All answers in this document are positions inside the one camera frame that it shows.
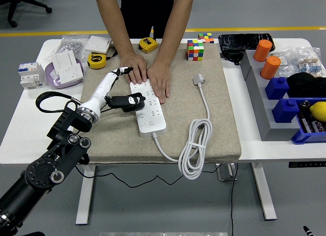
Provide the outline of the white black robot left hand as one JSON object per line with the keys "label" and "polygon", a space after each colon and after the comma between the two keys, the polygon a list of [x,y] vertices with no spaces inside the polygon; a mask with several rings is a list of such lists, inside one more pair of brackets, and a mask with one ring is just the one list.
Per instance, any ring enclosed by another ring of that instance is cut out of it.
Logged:
{"label": "white black robot left hand", "polygon": [[83,103],[78,108],[78,111],[92,116],[95,120],[99,120],[101,109],[105,105],[108,105],[112,109],[121,108],[124,112],[144,108],[146,98],[141,93],[109,97],[109,93],[118,78],[123,74],[128,74],[132,70],[133,68],[131,67],[121,67],[107,73],[89,101]]}

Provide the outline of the person's right hand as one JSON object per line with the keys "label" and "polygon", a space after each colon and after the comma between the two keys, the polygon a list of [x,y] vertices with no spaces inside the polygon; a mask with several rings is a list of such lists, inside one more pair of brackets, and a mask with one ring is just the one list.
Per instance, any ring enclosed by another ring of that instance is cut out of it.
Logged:
{"label": "person's right hand", "polygon": [[141,84],[147,81],[147,62],[138,54],[128,53],[119,56],[121,67],[133,68],[130,73],[125,74],[125,79],[128,83]]}

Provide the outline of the person's left hand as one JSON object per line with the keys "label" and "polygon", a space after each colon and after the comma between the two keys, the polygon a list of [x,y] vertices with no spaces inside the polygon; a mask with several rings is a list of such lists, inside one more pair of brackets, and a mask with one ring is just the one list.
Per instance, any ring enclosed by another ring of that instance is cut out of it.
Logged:
{"label": "person's left hand", "polygon": [[164,104],[170,96],[171,64],[163,61],[154,62],[147,70],[154,94],[160,104]]}

